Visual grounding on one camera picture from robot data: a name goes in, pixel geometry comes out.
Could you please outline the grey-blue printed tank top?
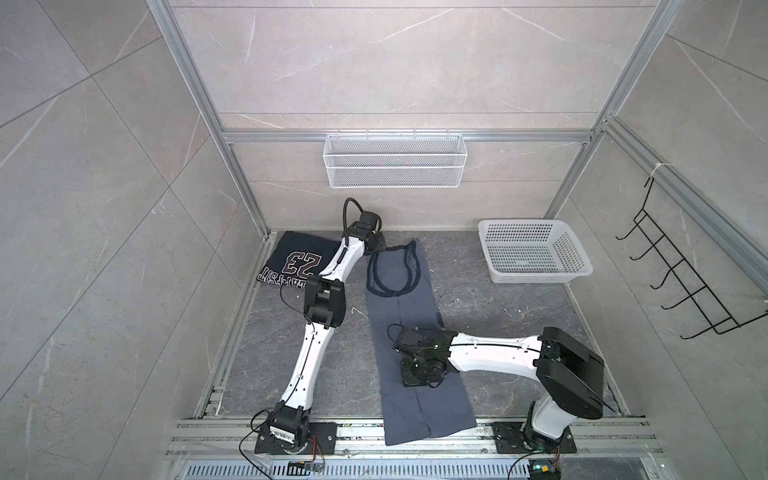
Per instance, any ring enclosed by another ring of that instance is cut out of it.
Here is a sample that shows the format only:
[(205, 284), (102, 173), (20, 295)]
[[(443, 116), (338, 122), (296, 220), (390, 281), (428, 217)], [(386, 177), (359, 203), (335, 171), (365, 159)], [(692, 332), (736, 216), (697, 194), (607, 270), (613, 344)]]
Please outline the grey-blue printed tank top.
[(417, 239), (371, 256), (366, 302), (380, 377), (387, 446), (474, 428), (460, 375), (443, 352), (444, 324)]

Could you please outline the navy tank top red trim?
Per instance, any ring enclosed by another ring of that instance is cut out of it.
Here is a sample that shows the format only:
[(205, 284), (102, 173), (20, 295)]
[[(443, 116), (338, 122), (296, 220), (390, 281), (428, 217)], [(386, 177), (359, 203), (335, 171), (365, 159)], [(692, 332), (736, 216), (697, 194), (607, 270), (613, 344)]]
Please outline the navy tank top red trim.
[(287, 231), (258, 273), (257, 280), (303, 289), (312, 275), (319, 274), (328, 266), (339, 246), (339, 241)]

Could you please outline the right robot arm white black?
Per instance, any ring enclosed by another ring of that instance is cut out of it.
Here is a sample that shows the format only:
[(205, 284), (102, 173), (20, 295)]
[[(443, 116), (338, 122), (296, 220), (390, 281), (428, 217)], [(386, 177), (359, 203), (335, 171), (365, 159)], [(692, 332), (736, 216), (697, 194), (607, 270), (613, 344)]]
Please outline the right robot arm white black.
[(566, 439), (575, 420), (603, 417), (604, 360), (557, 327), (523, 338), (403, 327), (393, 349), (401, 355), (406, 387), (437, 387), (451, 374), (471, 371), (505, 373), (540, 383), (544, 396), (532, 403), (513, 435), (529, 452), (552, 452)]

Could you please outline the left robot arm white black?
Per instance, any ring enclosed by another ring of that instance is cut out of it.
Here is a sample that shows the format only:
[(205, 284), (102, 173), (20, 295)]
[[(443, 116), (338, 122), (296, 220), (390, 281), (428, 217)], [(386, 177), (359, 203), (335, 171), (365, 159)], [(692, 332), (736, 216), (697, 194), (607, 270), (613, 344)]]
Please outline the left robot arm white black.
[(345, 229), (329, 264), (306, 282), (302, 346), (290, 381), (266, 420), (268, 434), (290, 453), (304, 448), (310, 436), (309, 416), (319, 369), (346, 315), (345, 281), (360, 258), (385, 247), (379, 227), (368, 229), (356, 222)]

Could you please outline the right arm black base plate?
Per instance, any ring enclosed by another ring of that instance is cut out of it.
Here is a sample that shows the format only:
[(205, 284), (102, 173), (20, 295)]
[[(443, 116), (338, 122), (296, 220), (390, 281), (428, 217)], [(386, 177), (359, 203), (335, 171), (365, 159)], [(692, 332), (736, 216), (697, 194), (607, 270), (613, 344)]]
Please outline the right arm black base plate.
[(577, 447), (567, 427), (557, 438), (537, 433), (524, 422), (493, 422), (492, 438), (499, 454), (575, 454)]

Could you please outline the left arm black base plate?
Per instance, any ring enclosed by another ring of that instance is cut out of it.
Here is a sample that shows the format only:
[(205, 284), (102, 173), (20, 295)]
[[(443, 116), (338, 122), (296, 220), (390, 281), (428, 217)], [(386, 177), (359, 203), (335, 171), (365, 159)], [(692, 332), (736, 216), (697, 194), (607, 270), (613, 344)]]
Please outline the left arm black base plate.
[(256, 454), (311, 455), (333, 454), (338, 425), (333, 422), (310, 422), (300, 425), (296, 435), (277, 427), (263, 425), (256, 436)]

